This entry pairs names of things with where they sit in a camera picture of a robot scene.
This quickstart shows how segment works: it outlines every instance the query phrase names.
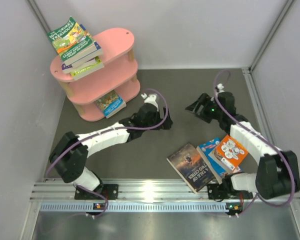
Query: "cable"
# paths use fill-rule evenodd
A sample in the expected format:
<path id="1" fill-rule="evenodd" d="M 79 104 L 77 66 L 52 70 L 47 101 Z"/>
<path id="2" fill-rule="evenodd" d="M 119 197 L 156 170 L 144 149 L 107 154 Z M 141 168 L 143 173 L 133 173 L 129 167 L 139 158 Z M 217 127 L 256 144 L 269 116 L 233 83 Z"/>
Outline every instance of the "cable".
<path id="1" fill-rule="evenodd" d="M 252 199 L 252 201 L 249 203 L 249 205 L 242 211 L 241 214 L 243 214 L 250 206 L 251 204 L 257 199 L 257 198 L 260 198 L 261 201 L 263 201 L 265 204 L 269 205 L 269 206 L 272 206 L 272 207 L 284 207 L 284 206 L 287 206 L 291 203 L 291 201 L 293 200 L 294 198 L 294 195 L 295 195 L 295 189 L 296 189 L 296 186 L 295 186 L 295 180 L 294 180 L 294 175 L 292 173 L 292 170 L 288 164 L 288 161 L 286 160 L 285 156 L 276 148 L 276 146 L 274 146 L 271 142 L 267 141 L 266 139 L 264 139 L 262 136 L 259 136 L 256 132 L 254 131 L 251 131 L 249 128 L 247 128 L 246 126 L 242 125 L 239 121 L 237 121 L 233 116 L 231 116 L 231 114 L 224 108 L 224 106 L 222 106 L 222 104 L 220 103 L 219 99 L 218 99 L 218 92 L 217 92 L 217 81 L 220 77 L 221 74 L 223 73 L 228 73 L 228 78 L 227 78 L 227 81 L 228 79 L 230 78 L 231 76 L 231 73 L 229 70 L 227 69 L 224 69 L 224 70 L 221 70 L 214 78 L 214 81 L 213 81 L 213 96 L 214 96 L 214 100 L 216 101 L 216 103 L 219 105 L 219 107 L 222 109 L 222 111 L 231 119 L 233 120 L 236 124 L 238 124 L 241 128 L 243 128 L 244 130 L 252 133 L 254 136 L 256 136 L 258 139 L 260 139 L 261 141 L 263 141 L 265 144 L 267 144 L 268 146 L 270 146 L 273 150 L 276 151 L 276 153 L 280 156 L 280 158 L 282 159 L 288 173 L 289 173 L 289 177 L 290 177 L 290 180 L 291 180 L 291 193 L 290 193 L 290 196 L 288 198 L 288 200 L 282 204 L 273 204 L 273 203 L 270 203 L 270 202 L 267 202 L 266 200 L 264 200 L 258 193 L 255 195 L 255 197 Z"/>
<path id="2" fill-rule="evenodd" d="M 240 204 L 241 204 L 242 207 L 244 206 L 244 203 L 245 203 L 244 195 L 243 195 L 242 192 L 240 192 Z"/>
<path id="3" fill-rule="evenodd" d="M 97 133 L 95 133 L 95 134 L 93 134 L 93 135 L 90 135 L 90 136 L 88 136 L 88 137 L 85 137 L 85 138 L 83 138 L 83 139 L 77 141 L 76 143 L 72 144 L 72 145 L 71 145 L 70 147 L 68 147 L 62 154 L 60 154 L 60 156 L 59 156 L 59 157 L 58 157 L 58 158 L 57 158 L 57 159 L 56 159 L 56 160 L 48 167 L 48 169 L 47 169 L 47 171 L 46 171 L 46 173 L 45 173 L 45 177 L 47 178 L 47 177 L 49 176 L 49 173 L 50 173 L 51 170 L 55 167 L 55 165 L 56 165 L 56 164 L 57 164 L 57 163 L 58 163 L 58 162 L 59 162 L 59 161 L 60 161 L 60 160 L 68 153 L 68 152 L 70 152 L 75 146 L 77 146 L 77 145 L 83 143 L 84 141 L 87 141 L 87 140 L 89 140 L 89 139 L 92 139 L 92 138 L 94 138 L 95 136 L 102 135 L 102 134 L 105 134 L 105 133 L 108 133 L 108 132 L 111 132 L 111 131 L 114 131 L 114 130 L 120 130 L 120 129 L 130 129 L 130 130 L 142 130 L 142 131 L 145 131 L 145 130 L 156 129 L 157 127 L 159 127 L 160 125 L 162 125 L 162 124 L 166 121 L 166 119 L 167 119 L 167 117 L 168 117 L 168 114 L 169 114 L 169 108 L 168 108 L 167 100 L 165 99 L 165 97 L 164 97 L 159 91 L 157 91 L 157 90 L 155 90 L 155 89 L 148 88 L 148 89 L 146 89 L 146 91 L 152 91 L 152 92 L 158 94 L 158 95 L 162 98 L 162 100 L 164 101 L 164 105 L 165 105 L 166 111 L 165 111 L 164 117 L 163 117 L 163 119 L 162 119 L 161 122 L 159 122 L 158 124 L 156 124 L 156 125 L 154 125 L 154 126 L 150 126 L 150 127 L 130 127 L 130 126 L 120 126 L 120 127 L 116 127 L 116 128 L 109 128 L 109 129 L 104 130 L 104 131 L 102 131 L 102 132 L 100 132 L 100 133 L 97 132 Z M 77 185 L 77 186 L 78 186 L 79 188 L 85 190 L 85 191 L 88 192 L 88 193 L 94 194 L 94 195 L 96 195 L 96 196 L 98 196 L 98 197 L 104 199 L 104 201 L 105 201 L 105 207 L 104 207 L 103 211 L 102 211 L 100 214 L 96 215 L 95 217 L 98 218 L 98 217 L 102 216 L 102 215 L 106 212 L 106 210 L 108 209 L 108 206 L 109 206 L 109 201 L 108 201 L 108 199 L 106 199 L 104 196 L 102 196 L 101 194 L 99 194 L 99 193 L 97 193 L 97 192 L 90 191 L 90 190 L 86 189 L 85 187 L 83 187 L 83 186 L 81 186 L 81 185 Z M 52 228 L 51 230 L 49 230 L 46 234 L 49 234 L 50 232 L 52 232 L 53 230 L 55 230 L 56 228 L 58 228 L 60 225 L 64 224 L 64 222 L 67 221 L 68 219 L 70 219 L 70 218 L 72 218 L 72 217 L 74 217 L 74 216 L 82 215 L 82 214 L 84 214 L 84 213 L 80 213 L 80 214 L 79 214 L 79 213 L 76 213 L 76 214 L 73 214 L 73 215 L 67 217 L 64 221 L 62 221 L 61 223 L 58 223 L 57 226 L 53 227 L 53 228 Z"/>
<path id="4" fill-rule="evenodd" d="M 92 139 L 92 138 L 94 138 L 95 136 L 98 136 L 98 135 L 102 135 L 102 134 L 106 134 L 106 133 L 108 133 L 108 132 L 111 132 L 111 131 L 113 131 L 113 130 L 120 130 L 120 129 L 130 129 L 130 130 L 151 130 L 151 129 L 156 129 L 157 127 L 159 127 L 160 125 L 162 125 L 165 121 L 166 121 L 166 119 L 167 119 L 167 117 L 168 117 L 168 112 L 169 112 L 169 109 L 168 109 L 168 103 L 167 103 L 167 101 L 166 101 L 166 99 L 164 98 L 164 96 L 159 92 L 159 91 L 157 91 L 157 90 L 155 90 L 155 89 L 152 89 L 152 88 L 148 88 L 148 89 L 146 89 L 146 91 L 152 91 L 152 92 L 155 92 L 156 94 L 158 94 L 161 98 L 162 98 L 162 100 L 164 101 L 164 104 L 165 104 L 165 108 L 166 108 L 166 111 L 165 111 L 165 114 L 164 114 L 164 117 L 163 117 L 163 119 L 162 119 L 162 121 L 161 122 L 159 122 L 158 124 L 156 124 L 156 125 L 154 125 L 154 126 L 149 126 L 149 127 L 132 127 L 132 126 L 120 126 L 120 127 L 116 127 L 116 128 L 109 128 L 109 129 L 107 129 L 107 130 L 104 130 L 104 131 L 102 131 L 102 132 L 97 132 L 97 133 L 95 133 L 95 134 L 93 134 L 93 135 L 90 135 L 90 136 L 87 136 L 87 137 L 85 137 L 85 138 L 83 138 L 83 139 L 81 139 L 81 140 L 79 140 L 79 141 L 77 141 L 77 142 L 75 142 L 74 144 L 72 144 L 71 146 L 69 146 L 63 153 L 61 153 L 60 154 L 60 156 L 48 167 L 48 169 L 47 169 L 47 171 L 46 171 L 46 173 L 45 173 L 45 177 L 47 178 L 48 177 L 48 175 L 49 175 L 49 173 L 50 173 L 50 171 L 55 167 L 55 165 L 68 153 L 68 152 L 70 152 L 75 146 L 77 146 L 77 145 L 79 145 L 79 144 L 81 144 L 81 143 L 83 143 L 84 141 L 87 141 L 87 140 L 89 140 L 89 139 Z"/>
<path id="5" fill-rule="evenodd" d="M 88 193 L 91 193 L 91 194 L 94 194 L 96 195 L 97 197 L 100 197 L 104 200 L 104 208 L 103 208 L 103 211 L 100 212 L 98 215 L 94 215 L 94 218 L 99 218 L 100 216 L 102 216 L 103 214 L 105 214 L 106 210 L 108 209 L 109 207 L 109 201 L 106 197 L 102 196 L 101 194 L 97 193 L 97 192 L 94 192 L 94 191 L 90 191 L 88 189 L 86 189 L 85 187 L 83 186 L 80 186 L 80 185 L 77 185 L 77 187 L 85 190 L 86 192 Z M 59 228 L 60 226 L 62 226 L 63 224 L 65 224 L 66 221 L 68 221 L 69 219 L 71 219 L 72 217 L 75 217 L 75 216 L 81 216 L 81 215 L 85 215 L 86 216 L 86 213 L 83 213 L 83 212 L 79 212 L 79 213 L 75 213 L 75 214 L 72 214 L 68 217 L 66 217 L 65 219 L 63 219 L 62 221 L 58 222 L 56 225 L 54 225 L 54 227 L 52 227 L 50 230 L 48 231 L 44 231 L 43 230 L 43 227 L 42 227 L 42 222 L 41 222 L 41 219 L 39 220 L 39 227 L 40 227 L 40 232 L 41 234 L 43 235 L 48 235 L 50 234 L 51 232 L 53 232 L 54 230 L 56 230 L 57 228 Z"/>

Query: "orange book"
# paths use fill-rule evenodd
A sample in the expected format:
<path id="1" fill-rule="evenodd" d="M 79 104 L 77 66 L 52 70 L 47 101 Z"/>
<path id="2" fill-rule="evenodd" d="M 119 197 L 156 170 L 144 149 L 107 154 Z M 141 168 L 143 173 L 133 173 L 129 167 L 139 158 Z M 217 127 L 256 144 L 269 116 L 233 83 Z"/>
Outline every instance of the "orange book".
<path id="1" fill-rule="evenodd" d="M 215 147 L 214 156 L 232 173 L 248 155 L 248 151 L 234 138 L 227 135 Z"/>

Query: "book spine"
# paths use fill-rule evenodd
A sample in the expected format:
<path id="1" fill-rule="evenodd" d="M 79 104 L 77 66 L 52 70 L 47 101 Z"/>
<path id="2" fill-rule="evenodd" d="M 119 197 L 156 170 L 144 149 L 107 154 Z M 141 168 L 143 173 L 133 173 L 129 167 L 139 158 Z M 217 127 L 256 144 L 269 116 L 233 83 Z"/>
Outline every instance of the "book spine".
<path id="1" fill-rule="evenodd" d="M 228 174 L 231 174 L 232 171 L 227 168 L 227 166 L 225 164 L 223 164 L 219 159 L 217 159 L 217 157 L 215 156 L 214 151 L 216 151 L 215 149 L 213 151 L 211 151 L 209 153 L 210 158 L 216 163 L 218 164 L 221 168 L 223 168 Z"/>
<path id="2" fill-rule="evenodd" d="M 93 65 L 90 65 L 90 66 L 81 68 L 79 70 L 75 70 L 75 71 L 70 72 L 71 76 L 74 77 L 76 75 L 82 74 L 82 73 L 88 71 L 89 69 L 94 68 L 97 65 L 102 65 L 103 66 L 103 63 L 102 63 L 102 61 L 100 60 L 100 58 L 98 56 L 95 57 L 95 61 L 96 61 L 96 63 L 93 64 Z"/>
<path id="3" fill-rule="evenodd" d="M 198 151 L 198 153 L 200 154 L 200 156 L 202 157 L 203 161 L 205 162 L 205 164 L 208 166 L 208 168 L 210 169 L 210 171 L 212 172 L 212 174 L 214 175 L 215 179 L 217 180 L 217 182 L 219 184 L 222 184 L 222 178 L 221 176 L 216 172 L 216 170 L 212 167 L 210 161 L 208 160 L 207 156 L 205 155 L 205 153 L 201 150 L 201 148 L 198 146 L 196 148 L 196 150 Z"/>
<path id="4" fill-rule="evenodd" d="M 71 48 L 69 48 L 68 51 L 66 51 L 65 53 L 62 53 L 60 55 L 61 60 L 64 62 L 70 58 L 72 58 L 74 55 L 76 55 L 77 53 L 79 53 L 80 51 L 82 51 L 83 49 L 85 49 L 86 47 L 90 46 L 93 43 L 93 40 L 86 36 L 86 38 L 75 44 L 74 46 L 72 46 Z"/>

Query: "wooden shelf post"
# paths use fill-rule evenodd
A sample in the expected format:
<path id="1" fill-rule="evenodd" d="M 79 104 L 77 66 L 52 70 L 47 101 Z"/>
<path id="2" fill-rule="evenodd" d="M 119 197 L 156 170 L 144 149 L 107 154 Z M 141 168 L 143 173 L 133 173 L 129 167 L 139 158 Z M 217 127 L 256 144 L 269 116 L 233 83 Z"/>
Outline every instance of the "wooden shelf post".
<path id="1" fill-rule="evenodd" d="M 74 91 L 72 91 L 71 87 L 69 86 L 68 82 L 64 82 L 64 81 L 59 81 L 58 83 L 60 84 L 60 86 L 63 88 L 63 90 L 65 91 L 65 94 L 68 97 L 72 97 L 74 95 Z"/>
<path id="2" fill-rule="evenodd" d="M 85 110 L 81 105 L 77 105 L 73 103 L 73 106 L 75 107 L 75 109 L 78 111 L 79 115 L 82 116 L 85 114 Z"/>
<path id="3" fill-rule="evenodd" d="M 131 79 L 132 79 L 132 82 L 135 83 L 138 80 L 137 75 L 134 75 Z"/>
<path id="4" fill-rule="evenodd" d="M 130 62 L 133 62 L 135 60 L 135 53 L 133 48 L 130 51 L 128 51 L 128 57 Z"/>

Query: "metal table surface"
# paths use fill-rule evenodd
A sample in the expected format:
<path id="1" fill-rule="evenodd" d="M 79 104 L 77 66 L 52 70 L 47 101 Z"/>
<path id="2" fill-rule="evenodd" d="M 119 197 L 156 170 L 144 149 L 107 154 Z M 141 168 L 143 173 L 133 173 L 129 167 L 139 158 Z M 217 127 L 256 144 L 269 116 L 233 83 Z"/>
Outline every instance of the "metal table surface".
<path id="1" fill-rule="evenodd" d="M 41 212 L 41 230 L 37 226 L 33 240 L 300 239 L 291 208 L 273 208 L 263 203 L 256 203 L 239 218 L 202 212 L 112 212 L 95 220 L 82 215 L 67 220 L 50 234 L 42 234 L 71 214 Z"/>

